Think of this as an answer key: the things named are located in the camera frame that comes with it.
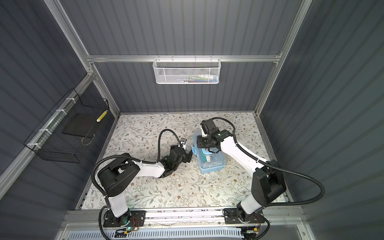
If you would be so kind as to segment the blue plastic tool box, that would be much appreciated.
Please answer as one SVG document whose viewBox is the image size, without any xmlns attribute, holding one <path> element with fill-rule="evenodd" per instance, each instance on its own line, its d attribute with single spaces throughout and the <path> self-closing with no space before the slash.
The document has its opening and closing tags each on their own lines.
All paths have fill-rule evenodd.
<svg viewBox="0 0 384 240">
<path fill-rule="evenodd" d="M 220 171 L 227 163 L 223 152 L 216 154 L 209 152 L 207 149 L 197 148 L 198 137 L 201 136 L 201 130 L 196 130 L 193 133 L 193 143 L 191 145 L 192 152 L 198 158 L 198 164 L 202 174 Z"/>
</svg>

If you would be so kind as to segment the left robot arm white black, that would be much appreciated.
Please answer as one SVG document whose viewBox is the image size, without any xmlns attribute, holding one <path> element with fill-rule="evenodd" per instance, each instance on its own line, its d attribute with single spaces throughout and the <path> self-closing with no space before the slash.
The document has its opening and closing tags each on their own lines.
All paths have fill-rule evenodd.
<svg viewBox="0 0 384 240">
<path fill-rule="evenodd" d="M 165 178 L 172 175 L 182 163 L 189 163 L 193 152 L 184 147 L 171 146 L 169 155 L 157 162 L 146 162 L 130 154 L 108 156 L 95 165 L 91 179 L 93 185 L 103 194 L 107 208 L 115 218 L 129 212 L 124 191 L 137 177 Z"/>
</svg>

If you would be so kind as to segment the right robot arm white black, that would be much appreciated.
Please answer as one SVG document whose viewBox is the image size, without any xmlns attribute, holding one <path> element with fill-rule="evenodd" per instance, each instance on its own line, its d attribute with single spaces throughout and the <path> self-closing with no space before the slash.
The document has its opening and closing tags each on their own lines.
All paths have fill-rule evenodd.
<svg viewBox="0 0 384 240">
<path fill-rule="evenodd" d="M 250 194 L 237 204 L 237 216 L 247 222 L 254 213 L 268 207 L 276 198 L 287 190 L 282 171 L 277 161 L 268 161 L 236 142 L 233 134 L 227 130 L 201 130 L 197 138 L 200 149 L 211 150 L 213 153 L 223 152 L 236 160 L 252 178 Z"/>
</svg>

